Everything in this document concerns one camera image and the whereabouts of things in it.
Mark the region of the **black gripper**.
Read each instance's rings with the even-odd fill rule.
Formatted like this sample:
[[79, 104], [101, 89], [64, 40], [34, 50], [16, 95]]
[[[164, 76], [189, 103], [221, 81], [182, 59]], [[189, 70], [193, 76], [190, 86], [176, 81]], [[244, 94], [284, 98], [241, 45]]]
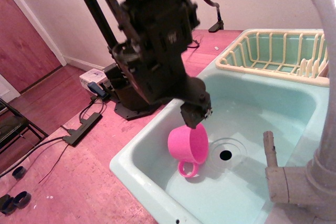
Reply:
[[210, 94], [205, 83], [196, 77], [185, 76], [174, 84], [167, 92], [169, 98], [180, 99], [182, 118], [191, 129], [208, 118], [212, 113]]

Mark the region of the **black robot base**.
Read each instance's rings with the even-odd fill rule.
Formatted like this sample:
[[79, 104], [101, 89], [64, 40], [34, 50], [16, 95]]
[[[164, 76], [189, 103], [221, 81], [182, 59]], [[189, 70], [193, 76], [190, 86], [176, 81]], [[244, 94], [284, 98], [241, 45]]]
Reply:
[[115, 102], [114, 112], [131, 121], [153, 114], [161, 104], [149, 105], [129, 83], [116, 63], [103, 69], [107, 81], [100, 86]]

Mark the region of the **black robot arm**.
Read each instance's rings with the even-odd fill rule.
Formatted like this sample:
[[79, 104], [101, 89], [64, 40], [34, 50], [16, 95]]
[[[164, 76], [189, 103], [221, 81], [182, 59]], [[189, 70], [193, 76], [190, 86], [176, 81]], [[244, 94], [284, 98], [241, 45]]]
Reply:
[[199, 25], [191, 0], [105, 0], [126, 40], [117, 41], [97, 0], [84, 0], [107, 42], [115, 65], [108, 79], [121, 104], [147, 112], [172, 99], [183, 101], [181, 114], [194, 129], [211, 112], [205, 83], [190, 77], [182, 53]]

